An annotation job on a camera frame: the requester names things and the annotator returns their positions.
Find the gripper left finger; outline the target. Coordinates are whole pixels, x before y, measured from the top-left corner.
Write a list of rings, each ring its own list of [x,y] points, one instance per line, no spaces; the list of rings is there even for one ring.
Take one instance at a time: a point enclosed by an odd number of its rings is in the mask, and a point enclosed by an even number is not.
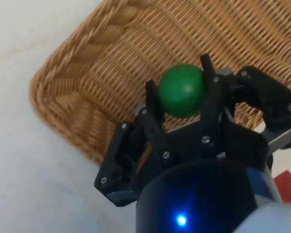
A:
[[[117,207],[138,200],[145,186],[177,162],[155,82],[145,84],[145,105],[132,122],[117,125],[95,179],[95,188]]]

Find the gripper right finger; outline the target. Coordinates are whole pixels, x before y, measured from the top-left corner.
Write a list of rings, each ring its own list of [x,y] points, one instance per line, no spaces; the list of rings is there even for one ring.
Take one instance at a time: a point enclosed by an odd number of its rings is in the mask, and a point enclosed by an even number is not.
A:
[[[208,54],[200,56],[207,95],[200,111],[200,143],[207,154],[267,156],[291,148],[291,90],[254,66],[217,74]],[[235,123],[237,103],[262,112],[261,133]]]

